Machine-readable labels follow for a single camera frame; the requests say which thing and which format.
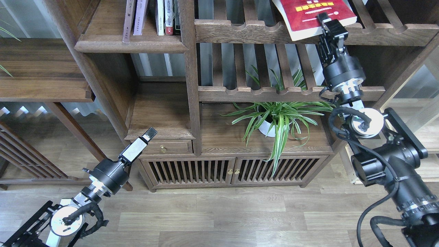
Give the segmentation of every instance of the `spider plant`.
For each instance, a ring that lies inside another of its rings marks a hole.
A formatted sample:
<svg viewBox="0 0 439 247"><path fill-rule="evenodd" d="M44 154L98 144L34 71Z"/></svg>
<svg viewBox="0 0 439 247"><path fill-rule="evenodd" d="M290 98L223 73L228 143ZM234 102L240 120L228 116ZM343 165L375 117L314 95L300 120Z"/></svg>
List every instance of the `spider plant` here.
<svg viewBox="0 0 439 247"><path fill-rule="evenodd" d="M7 22L5 22L4 20L1 20L0 19L0 22L3 22L3 23L5 23L5 24L7 24L7 25L9 25L10 26L10 24L9 23L7 23ZM21 41L21 40L19 40L17 37L15 37L15 35L14 34L12 34L11 32L9 32L8 30L6 30L4 27L2 27L2 26L0 26L0 31L3 31L3 32L5 32L7 35L9 35L9 36L11 36L11 37L13 37L14 39L16 39L16 40L18 40L18 41ZM11 77L13 77L12 75L11 75L11 73L9 73L2 65L0 65L0 69L1 70L3 70L4 72L6 72L8 75L10 75Z"/></svg>
<svg viewBox="0 0 439 247"><path fill-rule="evenodd" d="M254 66L252 66L252 68L255 72L258 72ZM258 78L251 75L248 71L246 72L257 84L259 84ZM278 90L283 90L284 84L282 76L278 76L272 69L271 72L276 78L275 87ZM306 88L306 83L303 79L301 70L294 73L293 83L296 87L301 87L302 89ZM272 176L274 176L277 170L279 158L288 140L288 133L291 132L291 135L295 140L306 139L306 141L300 146L305 145L309 140L309 124L317 125L317 122L307 115L322 116L323 113L321 112L331 112L334 107L333 104L326 102L252 102L251 106L245 108L239 107L236 103L234 103L234 106L238 110L224 116L235 116L251 111L251 113L240 116L232 121L232 124L236 124L241 120L250 119L244 137L242 138L242 141L246 141L246 145L248 145L250 136L254 130L258 129L265 120L269 120L269 122L271 121L269 131L274 127L275 137L271 155L269 159L265 161L273 160ZM295 136L295 133L302 133L299 124L305 126L306 132L308 133L307 137L297 138Z"/></svg>

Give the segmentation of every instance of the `book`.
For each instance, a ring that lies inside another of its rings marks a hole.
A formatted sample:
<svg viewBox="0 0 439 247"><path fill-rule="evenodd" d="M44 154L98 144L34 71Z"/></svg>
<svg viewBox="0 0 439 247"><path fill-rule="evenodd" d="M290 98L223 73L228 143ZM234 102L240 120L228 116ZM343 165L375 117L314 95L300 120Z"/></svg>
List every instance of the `book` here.
<svg viewBox="0 0 439 247"><path fill-rule="evenodd" d="M356 22L356 16L343 0L272 0L287 25L292 41L322 33L317 15L323 12L343 26Z"/></svg>
<svg viewBox="0 0 439 247"><path fill-rule="evenodd" d="M165 35L165 0L157 0L155 5L155 25L157 35Z"/></svg>
<svg viewBox="0 0 439 247"><path fill-rule="evenodd" d="M125 21L123 23L123 34L122 34L122 42L124 43L130 42L135 6L136 6L135 0L126 0Z"/></svg>
<svg viewBox="0 0 439 247"><path fill-rule="evenodd" d="M165 0L165 34L172 35L174 33L174 11L173 0Z"/></svg>
<svg viewBox="0 0 439 247"><path fill-rule="evenodd" d="M133 35L142 35L142 29L146 20L147 7L148 7L148 0L137 0Z"/></svg>
<svg viewBox="0 0 439 247"><path fill-rule="evenodd" d="M178 1L174 0L174 34L181 34L180 15L178 14Z"/></svg>

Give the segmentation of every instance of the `white pot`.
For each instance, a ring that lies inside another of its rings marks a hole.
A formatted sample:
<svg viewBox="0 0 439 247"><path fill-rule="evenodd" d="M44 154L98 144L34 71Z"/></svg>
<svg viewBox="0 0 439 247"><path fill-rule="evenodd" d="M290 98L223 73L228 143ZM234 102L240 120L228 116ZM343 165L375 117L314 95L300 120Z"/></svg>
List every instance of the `white pot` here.
<svg viewBox="0 0 439 247"><path fill-rule="evenodd" d="M269 137L274 137L276 135L276 127L273 126L270 130L270 132L268 132L268 129L270 128L271 123L267 122L264 120L264 122L261 124L261 126L259 126L259 131Z"/></svg>

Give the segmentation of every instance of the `drawer knob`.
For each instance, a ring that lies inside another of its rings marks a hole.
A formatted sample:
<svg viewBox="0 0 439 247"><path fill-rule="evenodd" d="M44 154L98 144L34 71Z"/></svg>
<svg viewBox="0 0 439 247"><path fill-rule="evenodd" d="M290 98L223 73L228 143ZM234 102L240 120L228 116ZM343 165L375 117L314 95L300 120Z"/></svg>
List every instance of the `drawer knob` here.
<svg viewBox="0 0 439 247"><path fill-rule="evenodd" d="M166 153L166 151L168 151L168 149L166 149L166 147L164 145L161 145L160 146L160 152Z"/></svg>

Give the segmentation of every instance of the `slatted cabinet door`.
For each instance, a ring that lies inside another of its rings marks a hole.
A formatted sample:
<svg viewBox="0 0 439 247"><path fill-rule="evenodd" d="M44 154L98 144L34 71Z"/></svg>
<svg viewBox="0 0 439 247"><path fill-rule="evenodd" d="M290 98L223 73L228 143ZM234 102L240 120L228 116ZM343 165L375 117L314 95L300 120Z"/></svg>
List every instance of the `slatted cabinet door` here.
<svg viewBox="0 0 439 247"><path fill-rule="evenodd" d="M322 165L327 156L286 156L279 159L272 176L273 161L267 157L239 157L236 159L233 185L302 185L304 178Z"/></svg>
<svg viewBox="0 0 439 247"><path fill-rule="evenodd" d="M153 189L231 184L235 158L142 160Z"/></svg>

